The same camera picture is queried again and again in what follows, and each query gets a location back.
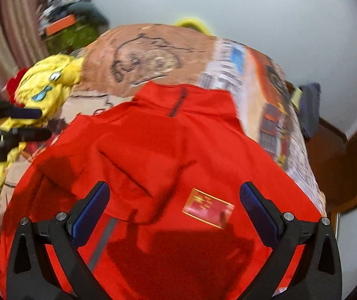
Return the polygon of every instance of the curtain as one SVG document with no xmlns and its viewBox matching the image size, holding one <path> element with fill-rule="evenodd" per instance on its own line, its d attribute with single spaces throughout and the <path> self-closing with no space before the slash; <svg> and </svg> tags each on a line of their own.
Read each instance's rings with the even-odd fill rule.
<svg viewBox="0 0 357 300">
<path fill-rule="evenodd" d="M 48 56 L 38 35 L 38 16 L 48 0 L 0 0 L 0 99 L 7 80 Z"/>
</svg>

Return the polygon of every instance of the red jacket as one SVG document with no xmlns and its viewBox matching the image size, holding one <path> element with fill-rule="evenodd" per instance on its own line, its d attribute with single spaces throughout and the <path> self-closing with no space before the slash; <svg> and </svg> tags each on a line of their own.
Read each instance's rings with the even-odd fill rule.
<svg viewBox="0 0 357 300">
<path fill-rule="evenodd" d="M 270 254 L 239 200 L 246 181 L 282 212 L 320 218 L 298 186 L 244 135 L 228 92 L 150 82 L 131 102 L 77 116 L 27 170 L 1 230 L 3 293 L 20 218 L 46 220 L 69 211 L 100 180 L 112 196 L 79 252 L 88 261 L 110 216 L 121 220 L 94 270 L 115 300 L 236 299 Z M 234 205 L 225 229 L 182 212 L 193 188 Z M 301 250 L 280 286 L 288 285 Z M 53 250 L 49 253 L 69 289 Z"/>
</svg>

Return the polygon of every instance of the yellow plush toy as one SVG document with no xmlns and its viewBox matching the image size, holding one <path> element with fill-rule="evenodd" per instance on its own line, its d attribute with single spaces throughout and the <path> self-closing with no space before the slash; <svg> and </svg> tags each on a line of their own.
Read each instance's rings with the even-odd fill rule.
<svg viewBox="0 0 357 300">
<path fill-rule="evenodd" d="M 42 118 L 8 118 L 0 129 L 9 131 L 17 127 L 43 126 L 70 96 L 73 85 L 80 81 L 83 60 L 58 54 L 36 63 L 21 79 L 15 99 L 27 108 L 40 108 Z M 24 142 L 20 143 L 18 148 L 9 152 L 7 162 L 0 162 L 0 191 L 6 179 L 6 169 L 16 161 L 25 146 Z"/>
</svg>

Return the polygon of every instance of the dark cloth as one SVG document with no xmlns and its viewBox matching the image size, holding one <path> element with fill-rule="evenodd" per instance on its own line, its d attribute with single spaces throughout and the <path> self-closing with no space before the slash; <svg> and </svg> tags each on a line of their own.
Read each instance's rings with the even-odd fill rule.
<svg viewBox="0 0 357 300">
<path fill-rule="evenodd" d="M 75 16 L 84 16 L 87 21 L 97 26 L 108 25 L 108 20 L 91 2 L 76 2 L 68 7 L 68 12 Z"/>
<path fill-rule="evenodd" d="M 302 97 L 299 103 L 298 120 L 302 135 L 310 139 L 319 127 L 320 84 L 312 83 L 299 87 Z"/>
</svg>

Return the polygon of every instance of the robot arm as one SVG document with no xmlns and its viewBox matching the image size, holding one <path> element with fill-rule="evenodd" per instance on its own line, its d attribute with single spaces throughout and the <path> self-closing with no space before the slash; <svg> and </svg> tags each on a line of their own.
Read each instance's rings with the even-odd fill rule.
<svg viewBox="0 0 357 300">
<path fill-rule="evenodd" d="M 282 213 L 251 182 L 241 186 L 239 196 L 262 243 L 272 253 L 238 300 L 340 300 L 340 255 L 329 220 L 301 221 L 290 212 Z M 22 218 L 8 262 L 8 300 L 111 300 L 76 251 L 88 241 L 109 197 L 107 184 L 98 182 L 69 213 L 41 222 Z M 54 246 L 75 295 L 60 288 L 45 244 Z M 273 296 L 296 247 L 302 244 L 304 255 L 290 286 Z"/>
<path fill-rule="evenodd" d="M 40 109 L 19 108 L 7 101 L 0 100 L 0 119 L 5 117 L 21 119 L 41 118 Z M 0 161 L 6 161 L 11 149 L 17 147 L 23 141 L 45 141 L 49 139 L 51 132 L 46 128 L 12 128 L 9 132 L 0 130 Z"/>
</svg>

